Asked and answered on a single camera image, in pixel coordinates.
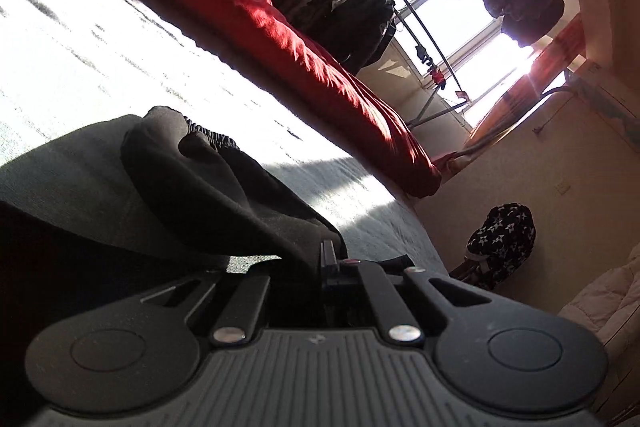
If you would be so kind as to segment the red quilt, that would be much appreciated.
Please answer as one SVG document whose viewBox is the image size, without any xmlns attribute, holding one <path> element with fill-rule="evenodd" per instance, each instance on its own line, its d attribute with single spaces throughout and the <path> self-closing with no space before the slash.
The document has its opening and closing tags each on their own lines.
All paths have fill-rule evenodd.
<svg viewBox="0 0 640 427">
<path fill-rule="evenodd" d="M 434 195 L 442 175 L 395 109 L 296 29 L 269 0 L 171 0 L 244 52 L 407 195 Z"/>
</svg>

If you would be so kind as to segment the metal clothes drying rack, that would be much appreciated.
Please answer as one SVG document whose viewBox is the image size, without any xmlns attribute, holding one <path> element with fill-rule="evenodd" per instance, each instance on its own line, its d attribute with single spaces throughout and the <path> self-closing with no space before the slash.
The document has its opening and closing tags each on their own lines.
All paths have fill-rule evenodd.
<svg viewBox="0 0 640 427">
<path fill-rule="evenodd" d="M 456 95 L 460 100 L 459 103 L 454 104 L 454 106 L 449 106 L 448 108 L 443 109 L 440 112 L 434 113 L 430 116 L 426 116 L 426 111 L 431 107 L 435 96 L 438 95 L 440 91 L 446 88 L 447 79 L 445 78 L 444 73 L 435 64 L 434 58 L 431 57 L 430 54 L 428 54 L 426 47 L 420 41 L 416 33 L 411 29 L 409 24 L 405 21 L 405 17 L 401 15 L 398 10 L 396 10 L 395 11 L 396 17 L 401 22 L 401 25 L 406 28 L 406 31 L 408 31 L 410 37 L 413 38 L 413 41 L 416 44 L 416 57 L 420 60 L 422 64 L 427 65 L 428 75 L 431 77 L 431 80 L 434 83 L 434 89 L 432 90 L 430 96 L 428 97 L 426 102 L 423 104 L 423 106 L 419 110 L 418 115 L 416 115 L 416 117 L 412 118 L 407 122 L 407 126 L 410 129 L 414 129 L 422 126 L 422 124 L 427 124 L 428 122 L 433 121 L 437 118 L 440 118 L 450 113 L 454 113 L 456 109 L 469 105 L 471 103 L 471 100 L 469 98 L 469 95 L 461 89 L 461 84 L 456 76 L 456 73 L 454 72 L 454 69 L 449 64 L 445 54 L 442 53 L 442 50 L 440 49 L 439 45 L 433 38 L 432 34 L 426 28 L 425 24 L 423 23 L 423 20 L 421 20 L 420 15 L 416 12 L 415 9 L 413 9 L 409 0 L 402 0 L 402 2 L 405 3 L 405 8 L 416 19 L 419 26 L 424 31 L 424 34 L 427 36 L 428 40 L 431 41 L 432 46 L 434 46 L 434 49 L 436 50 L 437 54 L 442 59 L 442 64 L 446 66 L 447 72 L 449 72 L 449 77 L 452 80 L 454 80 L 454 83 L 459 88 L 459 90 L 456 92 Z"/>
</svg>

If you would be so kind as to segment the dark hanging jacket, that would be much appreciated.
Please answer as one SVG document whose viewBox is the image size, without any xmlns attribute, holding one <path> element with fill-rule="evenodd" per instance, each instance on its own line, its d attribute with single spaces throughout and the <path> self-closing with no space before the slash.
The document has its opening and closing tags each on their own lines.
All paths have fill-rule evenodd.
<svg viewBox="0 0 640 427">
<path fill-rule="evenodd" d="M 377 62 L 396 32 L 393 0 L 311 0 L 292 25 L 357 75 Z"/>
</svg>

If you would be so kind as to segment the black star pattern garment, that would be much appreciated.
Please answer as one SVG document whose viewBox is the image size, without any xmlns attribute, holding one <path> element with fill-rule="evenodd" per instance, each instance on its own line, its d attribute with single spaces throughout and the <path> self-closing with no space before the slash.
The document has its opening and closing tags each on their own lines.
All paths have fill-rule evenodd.
<svg viewBox="0 0 640 427">
<path fill-rule="evenodd" d="M 466 243 L 466 260 L 473 263 L 472 284 L 492 291 L 532 254 L 536 228 L 532 212 L 517 202 L 492 208 L 483 225 Z"/>
</svg>

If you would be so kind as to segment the light blue bed sheet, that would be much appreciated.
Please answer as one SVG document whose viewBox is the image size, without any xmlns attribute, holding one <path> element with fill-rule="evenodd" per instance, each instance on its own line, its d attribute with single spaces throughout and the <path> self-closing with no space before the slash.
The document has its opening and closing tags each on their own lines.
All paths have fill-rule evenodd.
<svg viewBox="0 0 640 427">
<path fill-rule="evenodd" d="M 342 234 L 354 258 L 444 271 L 408 199 L 336 128 L 160 0 L 1 0 L 1 198 L 102 243 L 148 251 L 119 158 L 167 106 L 230 136 Z"/>
</svg>

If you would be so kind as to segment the pink curtain right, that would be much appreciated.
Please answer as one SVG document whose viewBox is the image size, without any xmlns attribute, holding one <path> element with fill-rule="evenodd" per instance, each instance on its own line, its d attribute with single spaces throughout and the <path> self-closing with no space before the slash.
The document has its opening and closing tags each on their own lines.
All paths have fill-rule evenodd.
<svg viewBox="0 0 640 427">
<path fill-rule="evenodd" d="M 564 72 L 578 55 L 586 54 L 586 38 L 582 14 L 573 19 L 535 58 L 529 72 L 503 92 L 483 120 L 474 128 L 463 150 L 449 153 L 435 161 L 442 174 L 463 169 L 466 160 L 496 142 L 514 127 L 538 102 L 549 84 Z"/>
</svg>

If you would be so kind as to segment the black drawstring pants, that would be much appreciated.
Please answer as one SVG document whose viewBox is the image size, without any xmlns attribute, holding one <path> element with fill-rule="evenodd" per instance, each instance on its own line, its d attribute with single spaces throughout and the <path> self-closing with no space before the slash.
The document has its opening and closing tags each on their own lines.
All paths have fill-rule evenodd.
<svg viewBox="0 0 640 427">
<path fill-rule="evenodd" d="M 331 223 L 227 136 L 167 107 L 76 130 L 1 170 L 1 291 L 17 309 L 90 309 L 257 257 L 317 273 Z"/>
</svg>

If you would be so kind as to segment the white padded jacket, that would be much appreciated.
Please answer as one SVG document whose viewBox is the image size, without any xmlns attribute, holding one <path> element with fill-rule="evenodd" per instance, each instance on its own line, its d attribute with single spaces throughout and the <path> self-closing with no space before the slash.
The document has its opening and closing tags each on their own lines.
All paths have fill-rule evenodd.
<svg viewBox="0 0 640 427">
<path fill-rule="evenodd" d="M 624 265 L 604 272 L 570 300 L 560 317 L 582 325 L 602 345 L 639 332 L 639 245 Z"/>
</svg>

